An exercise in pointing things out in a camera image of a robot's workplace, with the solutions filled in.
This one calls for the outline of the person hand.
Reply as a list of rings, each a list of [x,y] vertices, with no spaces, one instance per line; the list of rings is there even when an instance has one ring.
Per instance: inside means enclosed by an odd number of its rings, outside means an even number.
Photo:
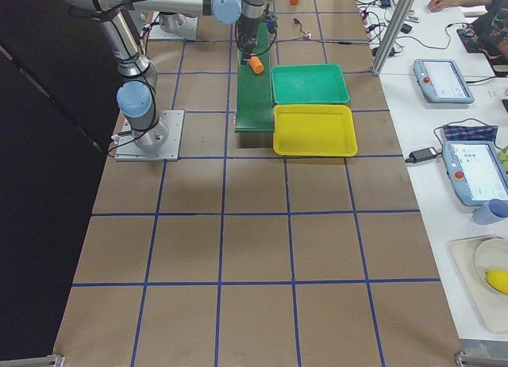
[[[430,0],[427,7],[431,13],[442,11],[449,6],[449,0]]]

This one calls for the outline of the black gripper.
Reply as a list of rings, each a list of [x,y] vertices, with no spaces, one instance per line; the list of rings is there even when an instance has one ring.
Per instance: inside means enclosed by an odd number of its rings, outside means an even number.
[[[257,46],[257,34],[260,25],[265,24],[267,32],[273,36],[270,44],[262,52],[254,53]],[[248,61],[253,56],[260,56],[267,53],[277,38],[278,23],[274,12],[265,10],[261,17],[251,19],[242,15],[235,24],[235,42],[241,55],[241,61]]]

